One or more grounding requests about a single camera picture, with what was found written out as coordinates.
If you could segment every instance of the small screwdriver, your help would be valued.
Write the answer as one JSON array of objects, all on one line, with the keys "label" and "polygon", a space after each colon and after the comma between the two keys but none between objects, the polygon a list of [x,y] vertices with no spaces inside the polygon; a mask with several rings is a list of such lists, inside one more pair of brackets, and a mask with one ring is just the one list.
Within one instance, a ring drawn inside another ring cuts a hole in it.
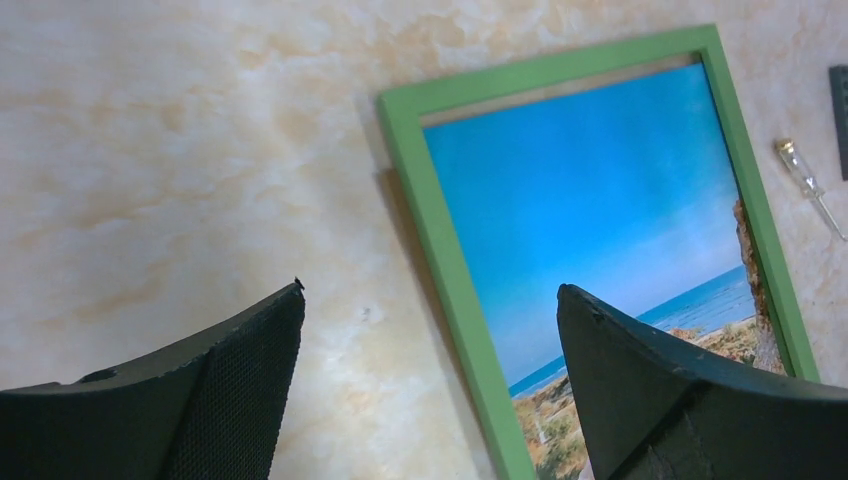
[{"label": "small screwdriver", "polygon": [[842,234],[842,229],[839,228],[836,219],[833,218],[833,214],[830,213],[830,210],[824,203],[824,199],[822,198],[825,193],[824,189],[816,181],[813,172],[801,157],[801,154],[798,153],[795,142],[791,139],[783,138],[775,142],[774,148],[777,150],[780,159],[783,160],[783,164],[789,170],[792,179],[801,187],[804,197],[812,201],[813,206],[819,212],[819,215],[822,216],[825,223],[827,223],[827,226],[830,227],[830,230],[842,240],[848,241],[848,238]]}]

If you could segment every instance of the black object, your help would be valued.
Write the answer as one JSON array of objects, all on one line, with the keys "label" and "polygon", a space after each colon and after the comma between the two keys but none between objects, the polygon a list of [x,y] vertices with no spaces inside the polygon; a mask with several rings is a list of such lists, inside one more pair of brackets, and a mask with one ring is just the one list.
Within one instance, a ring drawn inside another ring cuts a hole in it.
[{"label": "black object", "polygon": [[848,478],[848,390],[710,353],[573,285],[558,299],[598,480]]},{"label": "black object", "polygon": [[74,384],[0,392],[0,479],[267,478],[302,291],[295,279],[229,320]]},{"label": "black object", "polygon": [[830,94],[833,97],[842,180],[848,180],[848,65],[830,67]]}]

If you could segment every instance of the beige marble surface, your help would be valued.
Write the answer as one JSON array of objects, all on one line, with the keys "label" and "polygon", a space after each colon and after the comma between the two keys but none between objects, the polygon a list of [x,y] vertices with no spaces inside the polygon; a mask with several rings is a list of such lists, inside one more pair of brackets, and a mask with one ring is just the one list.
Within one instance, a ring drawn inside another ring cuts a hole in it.
[{"label": "beige marble surface", "polygon": [[848,244],[769,145],[793,136],[848,225],[826,67],[843,0],[0,3],[0,388],[73,381],[297,275],[308,320],[272,478],[492,478],[376,92],[717,22],[823,380],[848,385]]}]

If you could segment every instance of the green picture frame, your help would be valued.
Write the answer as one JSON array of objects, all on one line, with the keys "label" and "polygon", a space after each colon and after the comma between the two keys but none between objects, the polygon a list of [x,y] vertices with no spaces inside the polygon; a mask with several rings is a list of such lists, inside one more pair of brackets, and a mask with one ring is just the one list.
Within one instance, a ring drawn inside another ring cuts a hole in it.
[{"label": "green picture frame", "polygon": [[769,313],[785,368],[790,375],[818,381],[789,270],[715,25],[543,56],[403,86],[379,96],[379,118],[390,155],[409,200],[465,379],[501,478],[533,479],[536,474],[430,158],[421,118],[679,55],[698,55],[704,65],[759,255]]}]

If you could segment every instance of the ocean horizon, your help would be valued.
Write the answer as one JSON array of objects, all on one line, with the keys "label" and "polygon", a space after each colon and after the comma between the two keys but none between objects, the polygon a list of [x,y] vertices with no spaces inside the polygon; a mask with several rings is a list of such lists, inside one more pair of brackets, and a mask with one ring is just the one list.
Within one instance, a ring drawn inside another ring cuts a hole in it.
[{"label": "ocean horizon", "polygon": [[[663,331],[698,328],[701,335],[756,314],[754,297],[744,265],[684,292],[636,318]],[[513,399],[531,395],[568,373],[565,357],[551,360],[509,387]]]}]

